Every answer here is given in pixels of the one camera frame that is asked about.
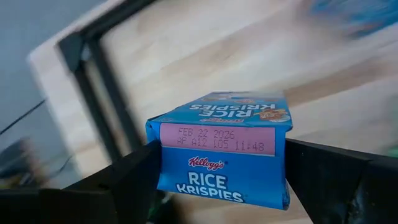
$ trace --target pink date label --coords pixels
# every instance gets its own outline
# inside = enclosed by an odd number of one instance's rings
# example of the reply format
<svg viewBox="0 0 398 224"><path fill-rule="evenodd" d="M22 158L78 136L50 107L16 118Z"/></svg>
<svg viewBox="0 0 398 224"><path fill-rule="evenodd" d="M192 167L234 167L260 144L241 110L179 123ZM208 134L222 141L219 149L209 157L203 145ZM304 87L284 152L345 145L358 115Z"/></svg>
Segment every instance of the pink date label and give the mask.
<svg viewBox="0 0 398 224"><path fill-rule="evenodd" d="M162 123L160 140L168 147L275 155L274 128Z"/></svg>

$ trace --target light wood grain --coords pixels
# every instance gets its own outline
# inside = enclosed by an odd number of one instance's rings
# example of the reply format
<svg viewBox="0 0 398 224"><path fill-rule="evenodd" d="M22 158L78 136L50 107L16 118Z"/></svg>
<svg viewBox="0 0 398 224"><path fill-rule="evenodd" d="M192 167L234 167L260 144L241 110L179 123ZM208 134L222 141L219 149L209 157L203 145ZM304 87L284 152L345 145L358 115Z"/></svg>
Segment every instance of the light wood grain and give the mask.
<svg viewBox="0 0 398 224"><path fill-rule="evenodd" d="M35 49L29 63L79 169L109 164L90 114L55 44L120 1L110 1ZM142 136L146 119L216 90L284 90L288 137L383 153L388 102L398 95L398 27L348 40L304 15L300 1L158 1L101 40ZM91 60L90 77L118 144L128 148ZM179 197L192 223L310 223L288 212Z"/></svg>

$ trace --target blurry background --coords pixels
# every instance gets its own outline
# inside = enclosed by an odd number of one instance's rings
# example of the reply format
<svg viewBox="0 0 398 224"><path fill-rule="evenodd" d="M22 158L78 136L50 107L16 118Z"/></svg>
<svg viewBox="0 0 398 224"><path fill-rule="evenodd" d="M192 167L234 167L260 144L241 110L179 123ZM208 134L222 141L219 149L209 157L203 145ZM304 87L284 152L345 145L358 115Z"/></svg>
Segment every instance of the blurry background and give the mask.
<svg viewBox="0 0 398 224"><path fill-rule="evenodd" d="M1 53L1 129L38 105L0 135L0 149L29 137L32 157L48 174L73 155L69 167L47 184L66 187L109 159L56 43L121 0L46 1L6 1L0 9L7 27L1 34L7 49ZM324 1L163 0L109 31L101 43L142 137L146 119L211 91L284 90L294 121L289 138L387 154L397 143L397 25L368 33L385 19L362 24L355 19L366 16L352 11L364 8L328 10L311 7L314 2ZM118 143L125 146L89 57L86 66ZM310 222L294 195L288 212L179 198L193 223Z"/></svg>

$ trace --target gray wall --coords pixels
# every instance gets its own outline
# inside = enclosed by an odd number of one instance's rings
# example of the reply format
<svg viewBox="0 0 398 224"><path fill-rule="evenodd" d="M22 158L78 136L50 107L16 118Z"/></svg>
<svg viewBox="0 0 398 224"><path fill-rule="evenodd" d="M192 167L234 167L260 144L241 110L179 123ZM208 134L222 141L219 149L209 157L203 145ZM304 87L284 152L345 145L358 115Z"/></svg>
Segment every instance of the gray wall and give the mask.
<svg viewBox="0 0 398 224"><path fill-rule="evenodd" d="M31 50L104 0L2 0L0 2L0 131L43 100L26 57ZM0 135L0 150L22 137L30 137L37 157L44 162L66 154L65 145L46 105ZM62 166L62 159L50 169ZM58 178L63 187L78 180L71 166Z"/></svg>

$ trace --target wooden table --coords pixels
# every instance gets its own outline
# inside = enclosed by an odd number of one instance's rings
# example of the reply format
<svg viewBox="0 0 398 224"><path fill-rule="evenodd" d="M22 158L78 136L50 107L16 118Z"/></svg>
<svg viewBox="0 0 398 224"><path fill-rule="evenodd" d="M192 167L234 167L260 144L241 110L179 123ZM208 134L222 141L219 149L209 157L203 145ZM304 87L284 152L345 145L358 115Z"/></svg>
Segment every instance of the wooden table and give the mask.
<svg viewBox="0 0 398 224"><path fill-rule="evenodd" d="M109 159L55 44L119 2L94 8L28 59L83 177ZM170 0L156 2L101 41L142 135L146 119L211 91L284 90L294 121L287 137L383 153L396 141L388 102L398 92L397 37L391 26L347 40L306 17L299 1ZM95 79L90 60L87 67ZM198 223L310 222L294 196L288 212L181 198Z"/></svg>

